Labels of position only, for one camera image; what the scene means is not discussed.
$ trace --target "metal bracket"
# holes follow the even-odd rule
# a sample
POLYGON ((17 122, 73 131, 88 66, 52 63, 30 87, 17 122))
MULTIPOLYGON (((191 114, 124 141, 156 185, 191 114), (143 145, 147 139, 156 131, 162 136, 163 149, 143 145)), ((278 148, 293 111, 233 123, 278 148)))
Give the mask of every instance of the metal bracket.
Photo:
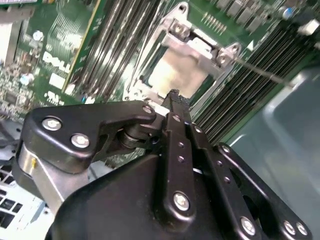
POLYGON ((160 46, 168 47, 178 55, 196 59, 199 69, 212 75, 216 80, 216 84, 212 86, 210 92, 216 89, 224 77, 232 70, 235 62, 230 56, 234 56, 235 58, 239 56, 241 44, 234 42, 226 47, 219 45, 214 39, 188 21, 188 13, 189 4, 187 2, 180 2, 159 22, 145 48, 142 50, 141 59, 136 68, 139 72, 134 73, 133 81, 128 80, 124 84, 124 100, 144 101, 148 99, 157 104, 161 104, 163 101, 163 98, 154 89, 137 79, 141 75, 140 73, 144 72, 145 68, 149 66, 149 62, 145 63, 146 58, 163 32, 165 34, 161 43, 158 44, 156 49, 153 49, 152 57, 149 59, 153 58, 160 49, 160 46))
POLYGON ((39 159, 24 144, 19 152, 18 164, 31 176, 54 215, 69 195, 89 183, 87 170, 78 174, 63 172, 39 159))
POLYGON ((10 24, 31 18, 35 13, 35 6, 12 7, 0 9, 0 24, 10 24))

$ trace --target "metal rivet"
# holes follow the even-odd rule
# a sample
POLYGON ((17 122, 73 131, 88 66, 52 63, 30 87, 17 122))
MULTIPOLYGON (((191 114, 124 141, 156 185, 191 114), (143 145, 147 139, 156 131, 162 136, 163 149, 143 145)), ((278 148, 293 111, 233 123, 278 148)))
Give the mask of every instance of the metal rivet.
POLYGON ((179 192, 175 193, 173 196, 173 201, 176 207, 181 211, 187 211, 190 207, 189 200, 182 193, 179 193, 179 192))
POLYGON ((256 234, 255 226, 252 224, 252 222, 248 218, 243 216, 241 217, 240 221, 243 229, 246 231, 247 234, 251 236, 256 234))
POLYGON ((234 46, 232 47, 232 52, 233 52, 234 54, 236 54, 236 53, 238 52, 238 46, 237 46, 237 45, 234 45, 234 46))
POLYGON ((224 145, 222 145, 222 149, 223 151, 225 151, 226 153, 230 153, 230 149, 224 145))
POLYGON ((306 230, 306 228, 300 223, 300 222, 297 222, 296 223, 296 227, 298 228, 299 232, 305 236, 308 235, 308 232, 306 230))
POLYGON ((224 64, 226 62, 226 59, 224 58, 224 57, 222 57, 221 59, 220 59, 220 64, 224 64))
POLYGON ((84 149, 89 146, 90 141, 86 135, 77 133, 71 137, 71 143, 78 148, 84 149))
POLYGON ((183 156, 178 156, 178 161, 179 161, 179 163, 184 163, 185 158, 183 156))
POLYGON ((50 131, 57 131, 61 128, 61 122, 55 118, 49 117, 42 121, 42 126, 50 131))
POLYGON ((149 106, 143 106, 142 109, 143 109, 143 111, 145 111, 147 114, 152 113, 152 110, 151 110, 151 108, 150 108, 149 106))
POLYGON ((227 184, 229 184, 229 183, 231 183, 231 180, 230 180, 230 178, 228 178, 228 177, 224 177, 224 181, 227 183, 227 184))
POLYGON ((202 130, 200 129, 200 127, 194 126, 194 129, 195 129, 198 133, 202 133, 202 130))
POLYGON ((176 120, 177 122, 180 122, 180 117, 178 115, 173 115, 172 116, 174 120, 176 120))
POLYGON ((295 230, 294 227, 290 224, 290 222, 284 221, 283 224, 284 224, 285 229, 286 229, 291 235, 295 235, 295 234, 296 234, 296 230, 295 230))

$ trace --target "silver screw head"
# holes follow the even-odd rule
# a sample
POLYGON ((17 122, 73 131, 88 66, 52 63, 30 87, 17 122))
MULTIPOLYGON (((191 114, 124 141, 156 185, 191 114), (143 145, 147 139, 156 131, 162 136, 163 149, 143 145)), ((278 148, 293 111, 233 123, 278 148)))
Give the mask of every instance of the silver screw head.
POLYGON ((290 224, 290 222, 284 221, 283 224, 284 224, 285 229, 286 229, 291 235, 295 235, 295 234, 296 234, 296 230, 295 230, 294 227, 290 224))
POLYGON ((173 115, 172 116, 174 120, 176 120, 177 122, 180 122, 180 117, 178 115, 173 115))
POLYGON ((194 126, 194 129, 198 132, 198 133, 202 133, 202 130, 200 127, 198 126, 194 126))
POLYGON ((71 137, 71 143, 78 148, 84 149, 89 146, 90 141, 86 135, 77 133, 71 137))
POLYGON ((55 118, 49 117, 42 121, 42 126, 50 131, 57 131, 59 130, 62 125, 61 122, 55 118))
POLYGON ((222 149, 223 151, 225 151, 226 153, 230 153, 230 149, 224 145, 222 145, 222 149))
POLYGON ((305 235, 305 236, 308 235, 308 232, 307 232, 306 228, 305 228, 300 222, 297 222, 297 223, 296 223, 296 227, 298 228, 299 232, 300 232, 302 235, 305 235))
POLYGON ((143 106, 142 109, 143 109, 143 111, 145 111, 147 114, 152 113, 152 110, 151 110, 151 108, 150 108, 149 106, 143 106))
POLYGON ((246 218, 246 217, 241 217, 240 219, 241 221, 241 225, 243 227, 243 229, 245 230, 245 232, 251 236, 256 234, 256 229, 255 226, 252 224, 252 222, 246 218))
POLYGON ((234 54, 236 54, 237 52, 238 52, 238 46, 237 45, 234 45, 233 47, 232 47, 232 52, 234 53, 234 54))
POLYGON ((173 196, 173 201, 176 207, 181 211, 187 211, 190 207, 189 200, 182 193, 176 192, 173 196))

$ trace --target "black bracket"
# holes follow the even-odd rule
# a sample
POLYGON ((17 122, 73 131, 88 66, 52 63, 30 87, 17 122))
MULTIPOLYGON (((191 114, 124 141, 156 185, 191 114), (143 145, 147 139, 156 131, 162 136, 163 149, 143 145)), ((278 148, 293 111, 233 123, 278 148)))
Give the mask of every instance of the black bracket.
POLYGON ((25 118, 21 140, 38 158, 76 174, 86 170, 96 154, 105 156, 124 126, 150 124, 155 118, 155 111, 142 101, 36 108, 25 118), (48 118, 58 120, 61 128, 46 129, 42 123, 48 118), (89 146, 73 145, 75 134, 86 135, 89 146))
POLYGON ((181 116, 168 113, 163 127, 155 215, 169 231, 183 232, 196 217, 191 143, 181 116))

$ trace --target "gray plastic part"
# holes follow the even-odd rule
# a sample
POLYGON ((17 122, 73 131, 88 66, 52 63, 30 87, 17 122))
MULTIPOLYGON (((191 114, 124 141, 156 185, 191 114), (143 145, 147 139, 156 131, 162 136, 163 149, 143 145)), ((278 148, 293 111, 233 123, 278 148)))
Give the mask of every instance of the gray plastic part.
POLYGON ((242 2, 239 0, 235 0, 226 14, 230 17, 235 17, 242 7, 242 2))
POLYGON ((228 6, 228 4, 230 3, 231 0, 219 0, 216 4, 216 6, 219 9, 224 9, 226 6, 228 6))
POLYGON ((243 12, 240 14, 240 16, 238 17, 236 22, 238 24, 246 24, 246 22, 248 22, 248 20, 250 19, 251 16, 252 16, 252 11, 246 7, 243 10, 243 12))
POLYGON ((293 81, 228 144, 320 239, 320 67, 293 81))
POLYGON ((261 24, 262 24, 262 19, 260 17, 256 16, 246 29, 253 33, 255 30, 257 30, 257 28, 261 24))

